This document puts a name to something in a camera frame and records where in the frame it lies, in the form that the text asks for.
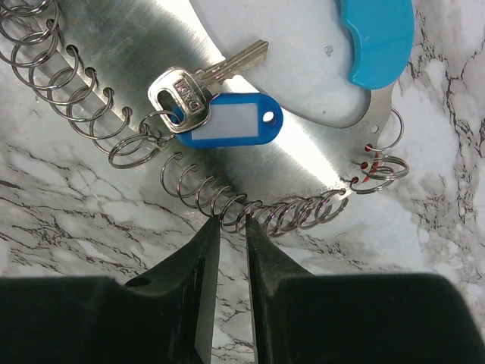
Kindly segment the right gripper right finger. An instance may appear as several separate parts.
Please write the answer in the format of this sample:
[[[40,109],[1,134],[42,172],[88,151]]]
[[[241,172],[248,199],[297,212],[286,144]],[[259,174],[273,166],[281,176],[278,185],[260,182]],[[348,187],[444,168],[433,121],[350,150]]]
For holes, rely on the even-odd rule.
[[[253,218],[246,245],[258,363],[482,363],[454,285],[429,273],[313,275]]]

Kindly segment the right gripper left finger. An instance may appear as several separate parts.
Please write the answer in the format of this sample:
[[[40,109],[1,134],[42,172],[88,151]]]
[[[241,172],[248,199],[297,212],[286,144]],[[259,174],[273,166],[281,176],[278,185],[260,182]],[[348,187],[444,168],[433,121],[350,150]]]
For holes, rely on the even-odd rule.
[[[4,278],[3,363],[209,363],[217,219],[125,284],[105,276]]]

